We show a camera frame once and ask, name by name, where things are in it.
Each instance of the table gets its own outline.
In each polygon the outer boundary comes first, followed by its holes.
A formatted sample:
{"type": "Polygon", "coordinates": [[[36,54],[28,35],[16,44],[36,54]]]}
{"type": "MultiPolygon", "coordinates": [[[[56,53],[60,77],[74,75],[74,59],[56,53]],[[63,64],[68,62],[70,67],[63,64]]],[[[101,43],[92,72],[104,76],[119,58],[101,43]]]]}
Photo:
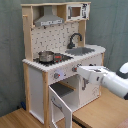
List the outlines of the table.
{"type": "Polygon", "coordinates": [[[87,128],[115,128],[128,118],[128,101],[102,87],[100,98],[73,113],[87,128]]]}
{"type": "MultiPolygon", "coordinates": [[[[57,126],[59,128],[65,128],[64,120],[60,120],[57,126]]],[[[72,123],[72,127],[81,128],[74,122],[72,123]]],[[[1,117],[0,128],[44,128],[44,125],[21,108],[1,117]]]]}

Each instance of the stove burner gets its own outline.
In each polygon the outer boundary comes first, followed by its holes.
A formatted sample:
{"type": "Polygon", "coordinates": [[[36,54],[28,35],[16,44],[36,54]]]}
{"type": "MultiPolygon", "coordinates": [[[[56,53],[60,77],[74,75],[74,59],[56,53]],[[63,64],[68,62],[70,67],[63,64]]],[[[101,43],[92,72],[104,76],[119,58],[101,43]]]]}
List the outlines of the stove burner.
{"type": "Polygon", "coordinates": [[[42,62],[42,61],[39,61],[39,58],[36,58],[36,59],[33,59],[33,61],[48,67],[48,66],[52,66],[52,65],[73,59],[73,57],[63,55],[63,54],[61,54],[61,55],[62,55],[62,60],[56,60],[56,61],[51,61],[51,62],[42,62]]]}

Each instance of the patterned backsplash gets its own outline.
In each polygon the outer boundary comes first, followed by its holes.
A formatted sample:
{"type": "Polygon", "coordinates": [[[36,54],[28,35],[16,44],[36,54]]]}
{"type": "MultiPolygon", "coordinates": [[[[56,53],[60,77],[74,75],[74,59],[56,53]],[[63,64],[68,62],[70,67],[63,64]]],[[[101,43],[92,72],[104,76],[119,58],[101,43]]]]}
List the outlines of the patterned backsplash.
{"type": "MultiPolygon", "coordinates": [[[[57,24],[51,26],[35,27],[31,31],[33,57],[43,50],[66,50],[73,33],[78,33],[79,22],[57,24]]],[[[73,38],[73,43],[78,46],[78,36],[73,38]]]]}

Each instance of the open cabinet door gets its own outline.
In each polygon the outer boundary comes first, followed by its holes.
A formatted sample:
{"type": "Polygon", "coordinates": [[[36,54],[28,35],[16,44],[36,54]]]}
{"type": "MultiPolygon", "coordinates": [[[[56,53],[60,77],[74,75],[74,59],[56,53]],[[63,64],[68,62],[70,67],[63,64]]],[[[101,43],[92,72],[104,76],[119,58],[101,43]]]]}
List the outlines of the open cabinet door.
{"type": "Polygon", "coordinates": [[[49,101],[50,101],[50,127],[58,128],[55,121],[54,116],[55,112],[53,110],[53,106],[58,107],[65,117],[65,128],[72,128],[72,110],[65,104],[65,102],[57,95],[57,93],[49,86],[49,101]]]}

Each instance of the wall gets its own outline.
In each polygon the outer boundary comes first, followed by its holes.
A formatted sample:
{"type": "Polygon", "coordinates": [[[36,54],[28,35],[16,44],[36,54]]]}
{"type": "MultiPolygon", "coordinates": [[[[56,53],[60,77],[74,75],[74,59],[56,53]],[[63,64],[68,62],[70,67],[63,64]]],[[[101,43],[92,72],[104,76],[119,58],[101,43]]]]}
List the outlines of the wall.
{"type": "MultiPolygon", "coordinates": [[[[22,66],[25,57],[20,4],[69,1],[71,0],[0,1],[0,116],[14,111],[21,101],[25,101],[22,66]]],[[[105,66],[116,71],[128,60],[128,1],[91,2],[86,43],[105,47],[105,66]]]]}

